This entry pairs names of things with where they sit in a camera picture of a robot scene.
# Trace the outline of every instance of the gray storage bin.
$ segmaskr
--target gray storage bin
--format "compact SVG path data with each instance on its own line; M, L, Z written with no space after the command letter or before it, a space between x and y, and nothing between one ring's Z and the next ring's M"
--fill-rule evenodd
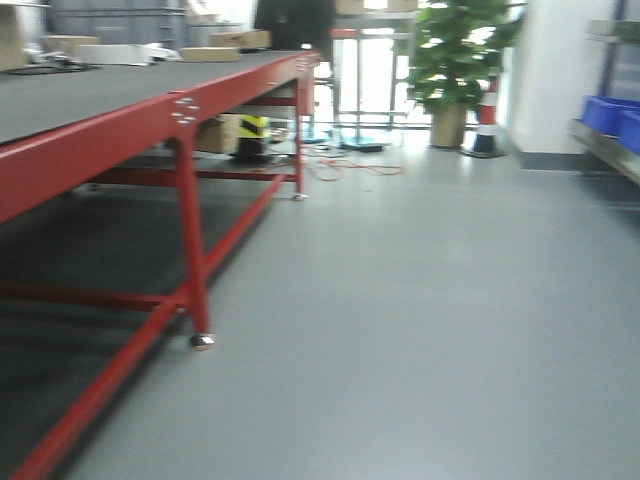
M54 0L52 33L93 35L103 44L187 45L186 10L179 0Z

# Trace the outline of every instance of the person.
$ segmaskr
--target person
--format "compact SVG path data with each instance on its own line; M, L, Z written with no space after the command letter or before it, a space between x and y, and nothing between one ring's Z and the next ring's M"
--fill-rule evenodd
M334 0L258 0L253 26L271 32L275 50L299 50L309 44L331 64L335 16Z

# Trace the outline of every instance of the gray tabletop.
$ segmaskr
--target gray tabletop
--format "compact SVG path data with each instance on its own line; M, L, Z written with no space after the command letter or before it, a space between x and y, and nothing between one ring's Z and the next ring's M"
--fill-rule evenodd
M245 53L238 62L229 63L111 65L77 73L33 76L0 73L0 145L266 65L293 53Z

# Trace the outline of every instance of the table leg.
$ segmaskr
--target table leg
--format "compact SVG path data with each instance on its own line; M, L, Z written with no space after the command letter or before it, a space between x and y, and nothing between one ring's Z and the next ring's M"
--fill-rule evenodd
M193 168L192 139L174 139L174 160L176 183L180 201L180 218L184 238L185 260L187 263L187 289L189 314L193 319L194 334L191 346L196 350L206 350L213 345L209 308L205 289L204 253L202 250L202 225L196 174Z
M294 106L294 125L295 125L295 154L293 156L294 163L294 178L295 178L295 193L293 195L293 200L304 200L307 198L305 194L303 194L303 180L302 180L302 172L304 169L304 165L302 164L302 122L301 116L302 113L302 102L306 101L306 95L309 95L309 92L306 89L313 88L313 78L311 79L298 79L296 80L296 88L295 88L295 106Z

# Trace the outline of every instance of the red table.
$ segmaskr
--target red table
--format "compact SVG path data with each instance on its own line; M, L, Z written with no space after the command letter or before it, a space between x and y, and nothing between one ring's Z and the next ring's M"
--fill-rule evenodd
M86 182L175 187L187 262L186 278L169 295L0 285L0 297L149 312L142 326L31 451L12 480L42 479L51 473L176 313L187 312L192 318L191 344L195 349L213 344L206 279L283 182L294 183L294 198L303 197L299 118L313 109L313 67L317 59L310 51L270 51L245 54L240 62L231 64L167 62L37 78L0 76L0 226ZM286 86L289 94L270 95L281 86ZM198 125L241 104L295 109L293 173L194 168ZM119 167L161 142L172 146L175 169ZM203 251L196 194L199 177L269 182L207 252Z

